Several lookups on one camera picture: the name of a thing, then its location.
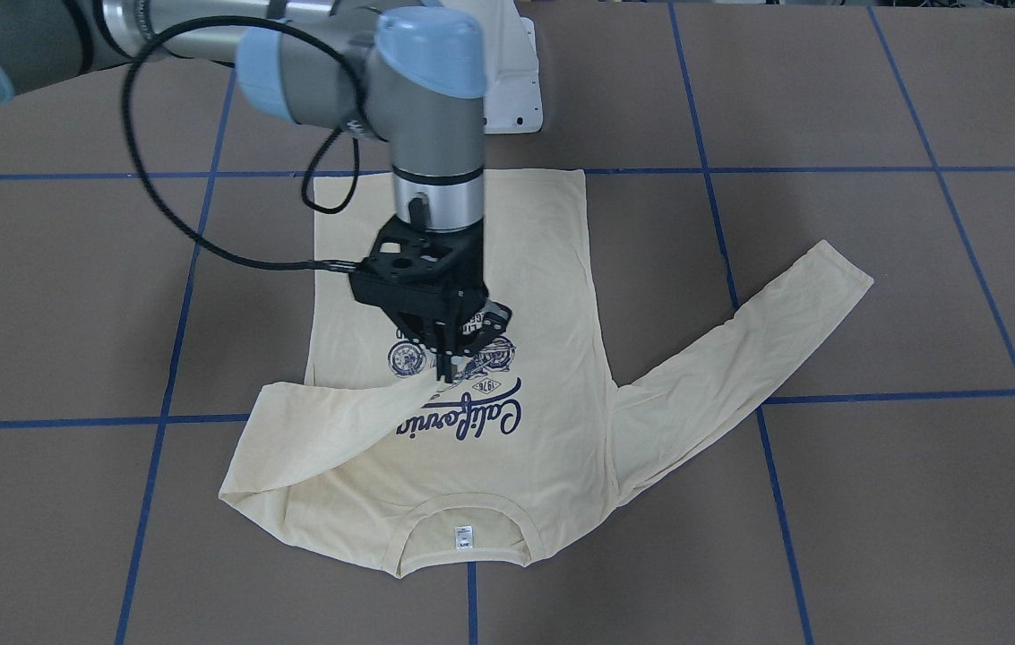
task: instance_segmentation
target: shirt sleeve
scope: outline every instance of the shirt sleeve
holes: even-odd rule
[[[618,389],[617,506],[719,441],[825,342],[873,279],[819,242],[734,318]]]

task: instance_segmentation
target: t-shirt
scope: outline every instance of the t-shirt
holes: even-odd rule
[[[582,172],[487,172],[485,280],[515,318],[453,385],[343,275],[318,274],[308,384],[262,390],[220,498],[282,542],[396,577],[527,566],[733,429],[873,282],[820,242],[732,320],[619,388],[586,205]],[[367,254],[392,212],[388,176],[364,177],[346,211],[317,218],[317,257]]]

